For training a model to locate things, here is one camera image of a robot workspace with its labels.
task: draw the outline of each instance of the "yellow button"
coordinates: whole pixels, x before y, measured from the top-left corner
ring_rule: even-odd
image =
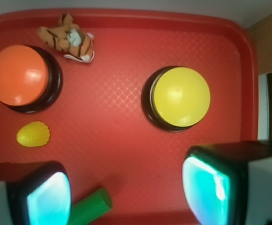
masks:
[[[165,122],[177,127],[189,127],[206,115],[210,90],[197,71],[176,67],[165,72],[157,81],[153,104]]]

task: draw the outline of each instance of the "tiger toy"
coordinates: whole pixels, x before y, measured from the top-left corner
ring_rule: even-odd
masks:
[[[90,63],[94,58],[94,36],[82,32],[80,27],[73,23],[73,17],[69,13],[61,16],[58,27],[40,27],[38,35],[51,48],[69,53],[64,55],[67,59]]]

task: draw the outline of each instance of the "orange button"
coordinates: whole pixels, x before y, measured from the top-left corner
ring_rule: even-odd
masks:
[[[48,83],[48,68],[32,48],[13,45],[0,52],[0,101],[28,105],[37,100]]]

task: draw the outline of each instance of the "toy ear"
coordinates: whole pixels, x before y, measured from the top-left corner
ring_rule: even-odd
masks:
[[[73,23],[74,19],[73,17],[71,16],[71,14],[69,13],[64,13],[60,20],[59,20],[59,25],[64,25],[64,24],[67,24],[67,25],[70,25],[71,23]]]
[[[49,33],[47,32],[47,27],[39,27],[38,28],[38,36],[41,38],[43,41],[47,41],[49,37]]]

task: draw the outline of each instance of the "white wall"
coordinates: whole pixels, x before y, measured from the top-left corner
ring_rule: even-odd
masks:
[[[210,15],[243,28],[272,14],[272,0],[0,0],[0,14],[36,8],[119,8]]]

